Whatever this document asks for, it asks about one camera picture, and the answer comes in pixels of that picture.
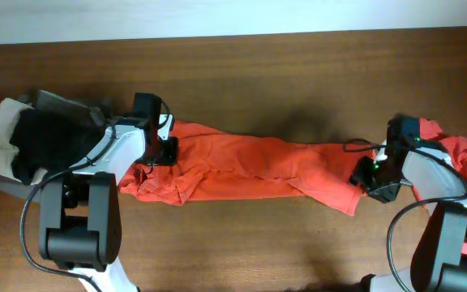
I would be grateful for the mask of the orange soccer t-shirt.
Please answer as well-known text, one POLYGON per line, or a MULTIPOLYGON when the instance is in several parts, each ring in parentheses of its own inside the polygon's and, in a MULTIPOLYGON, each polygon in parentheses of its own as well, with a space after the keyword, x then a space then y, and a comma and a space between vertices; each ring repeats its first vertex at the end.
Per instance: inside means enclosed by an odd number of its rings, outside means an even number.
POLYGON ((346 152, 341 144, 232 135, 192 122, 176 122, 171 133, 179 142, 176 164, 135 164, 119 183, 120 192, 176 206, 308 196, 352 216, 364 193, 349 177, 361 158, 374 155, 346 152))

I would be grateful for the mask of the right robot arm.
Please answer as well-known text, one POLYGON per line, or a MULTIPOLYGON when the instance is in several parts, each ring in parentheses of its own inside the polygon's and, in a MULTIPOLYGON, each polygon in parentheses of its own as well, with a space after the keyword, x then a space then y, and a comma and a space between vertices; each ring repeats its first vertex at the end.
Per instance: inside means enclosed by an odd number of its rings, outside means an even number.
POLYGON ((395 200, 403 186, 412 187, 421 199, 400 210, 388 227, 391 272, 364 277, 362 290, 467 291, 467 181, 453 166, 448 150, 422 137, 420 118, 403 114, 389 120, 383 143, 363 144, 377 155, 358 161, 350 177, 353 185, 382 203, 395 200), (411 265, 399 271, 392 257, 396 223, 408 211, 427 204, 431 216, 411 265))

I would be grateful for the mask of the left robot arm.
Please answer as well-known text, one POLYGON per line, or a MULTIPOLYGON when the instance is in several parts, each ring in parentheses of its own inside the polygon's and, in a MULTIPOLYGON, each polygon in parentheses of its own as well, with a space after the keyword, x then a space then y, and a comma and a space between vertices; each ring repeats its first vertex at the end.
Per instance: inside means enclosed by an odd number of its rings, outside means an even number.
POLYGON ((173 166, 174 116, 152 93, 135 94, 131 114, 109 121, 101 141, 80 161, 41 182, 38 250, 55 274, 79 279, 88 291, 137 291, 118 253, 122 224, 118 184, 128 169, 173 166))

